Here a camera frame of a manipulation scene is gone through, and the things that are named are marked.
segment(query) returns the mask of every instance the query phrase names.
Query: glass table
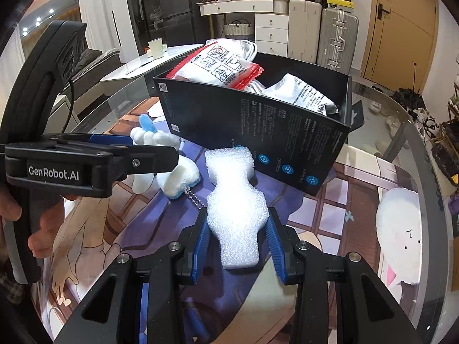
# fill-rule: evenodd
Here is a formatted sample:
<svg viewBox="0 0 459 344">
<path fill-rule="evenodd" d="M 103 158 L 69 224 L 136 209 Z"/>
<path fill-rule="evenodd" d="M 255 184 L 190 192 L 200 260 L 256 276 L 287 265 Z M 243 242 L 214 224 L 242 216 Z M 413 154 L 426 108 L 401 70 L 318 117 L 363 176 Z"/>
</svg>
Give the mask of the glass table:
<svg viewBox="0 0 459 344">
<path fill-rule="evenodd" d="M 268 206 L 276 207 L 283 223 L 294 227 L 300 239 L 335 255 L 359 252 L 400 303 L 423 342 L 430 343 L 440 322 L 451 278 L 448 247 L 452 235 L 447 229 L 439 184 L 425 143 L 401 106 L 385 94 L 358 83 L 353 83 L 353 97 L 363 103 L 365 124 L 349 134 L 348 143 L 334 164 L 336 178 L 323 185 L 316 197 L 259 172 L 256 186 L 265 194 Z M 393 139 L 386 127 L 386 117 L 369 112 L 373 101 L 400 121 L 401 127 Z M 100 105 L 74 132 L 129 135 L 133 127 L 139 126 L 138 116 L 156 102 L 151 78 L 140 77 Z M 164 116 L 154 122 L 159 130 L 168 132 Z M 363 144 L 376 141 L 388 145 L 382 158 L 360 149 Z M 201 182 L 192 191 L 205 202 L 214 186 L 208 180 L 204 148 L 183 141 L 181 151 L 200 169 Z M 78 203 L 66 203 L 67 211 L 73 206 L 73 212 L 66 219 L 65 233 L 60 232 L 55 244 L 61 252 L 55 252 L 35 295 L 44 325 L 53 337 L 119 253 L 127 252 L 134 257 L 150 254 L 176 240 L 183 227 L 194 223 L 197 208 L 187 197 L 182 195 L 170 201 L 155 181 L 145 193 L 135 194 L 133 180 L 128 177 L 117 183 L 112 197 L 106 200 L 83 198 Z M 420 265 L 418 280 L 414 282 L 405 282 L 401 277 L 403 271 L 389 264 L 390 253 L 402 246 L 382 248 L 378 241 L 378 205 L 388 190 L 397 187 L 419 195 L 421 222 L 413 227 L 418 229 L 421 251 L 415 260 L 406 258 L 406 263 Z M 410 238 L 416 233 L 415 229 L 406 230 Z M 296 287 L 281 286 L 266 249 L 262 255 L 262 270 L 231 273 L 221 269 L 218 244 L 211 242 L 198 285 L 184 287 L 180 293 L 189 340 L 230 343 L 242 342 L 240 338 L 244 337 L 246 343 L 288 343 Z M 146 312 L 144 305 L 141 314 Z M 330 343 L 334 343 L 337 316 L 333 284 L 329 288 L 329 314 Z M 141 319 L 141 342 L 145 339 L 144 321 Z"/>
</svg>

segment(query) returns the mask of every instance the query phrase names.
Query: drawer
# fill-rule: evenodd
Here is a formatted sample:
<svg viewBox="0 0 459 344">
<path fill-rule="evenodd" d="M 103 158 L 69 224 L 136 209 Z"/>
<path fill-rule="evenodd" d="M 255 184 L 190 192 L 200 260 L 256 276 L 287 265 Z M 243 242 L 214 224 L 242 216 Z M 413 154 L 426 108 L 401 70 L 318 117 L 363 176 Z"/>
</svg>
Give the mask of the drawer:
<svg viewBox="0 0 459 344">
<path fill-rule="evenodd" d="M 273 0 L 233 0 L 224 3 L 210 3 L 201 5 L 203 14 L 224 14 L 242 12 L 267 12 L 274 11 Z"/>
<path fill-rule="evenodd" d="M 201 5 L 201 15 L 210 15 L 210 14 L 217 14 L 218 3 L 208 3 L 205 5 Z"/>
<path fill-rule="evenodd" d="M 260 53 L 276 54 L 282 57 L 287 56 L 287 44 L 281 42 L 255 41 Z"/>
<path fill-rule="evenodd" d="M 288 30 L 255 27 L 255 40 L 288 43 Z"/>
<path fill-rule="evenodd" d="M 255 14 L 255 27 L 288 29 L 288 15 Z"/>
</svg>

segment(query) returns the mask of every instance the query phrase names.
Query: blue icon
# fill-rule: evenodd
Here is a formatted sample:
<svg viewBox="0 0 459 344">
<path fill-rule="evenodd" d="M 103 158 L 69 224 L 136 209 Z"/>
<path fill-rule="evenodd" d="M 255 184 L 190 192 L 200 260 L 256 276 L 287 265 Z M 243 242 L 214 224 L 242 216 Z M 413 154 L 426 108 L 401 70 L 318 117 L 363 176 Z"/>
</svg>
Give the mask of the blue icon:
<svg viewBox="0 0 459 344">
<path fill-rule="evenodd" d="M 306 182 L 309 185 L 317 185 L 318 184 L 318 178 L 315 175 L 309 175 L 306 177 Z"/>
<path fill-rule="evenodd" d="M 258 160 L 261 161 L 263 164 L 269 164 L 269 158 L 264 154 L 260 154 L 258 156 Z"/>
<path fill-rule="evenodd" d="M 288 164 L 284 164 L 282 166 L 282 172 L 288 174 L 288 175 L 292 175 L 293 174 L 293 167 L 291 165 L 288 165 Z"/>
</svg>

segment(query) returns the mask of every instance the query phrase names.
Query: white curtain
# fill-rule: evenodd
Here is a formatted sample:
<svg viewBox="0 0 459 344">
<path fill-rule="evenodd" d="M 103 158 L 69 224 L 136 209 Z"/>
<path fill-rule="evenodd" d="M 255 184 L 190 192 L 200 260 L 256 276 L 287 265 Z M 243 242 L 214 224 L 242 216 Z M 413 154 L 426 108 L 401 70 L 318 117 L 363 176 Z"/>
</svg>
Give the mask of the white curtain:
<svg viewBox="0 0 459 344">
<path fill-rule="evenodd" d="M 10 97 L 11 89 L 24 64 L 21 33 L 19 25 L 16 26 L 5 49 L 0 55 L 0 120 L 3 118 L 6 102 Z"/>
<path fill-rule="evenodd" d="M 110 24 L 105 0 L 79 0 L 81 21 L 86 23 L 86 41 L 88 47 L 94 50 L 115 48 L 115 43 L 110 34 Z"/>
</svg>

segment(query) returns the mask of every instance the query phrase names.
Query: human hand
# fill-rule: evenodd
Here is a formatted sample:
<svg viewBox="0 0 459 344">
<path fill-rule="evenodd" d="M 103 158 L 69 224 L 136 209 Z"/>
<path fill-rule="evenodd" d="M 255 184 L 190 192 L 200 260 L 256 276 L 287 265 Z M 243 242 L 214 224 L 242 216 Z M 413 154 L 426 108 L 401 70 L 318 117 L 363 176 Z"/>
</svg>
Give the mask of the human hand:
<svg viewBox="0 0 459 344">
<path fill-rule="evenodd" d="M 5 185 L 0 185 L 0 216 L 5 221 L 17 221 L 21 217 L 22 208 L 11 196 Z M 40 217 L 40 229 L 32 234 L 27 244 L 34 257 L 44 259 L 51 255 L 54 239 L 61 225 L 64 223 L 63 198 L 54 207 L 47 209 Z M 0 245 L 4 245 L 3 232 L 0 233 Z"/>
</svg>

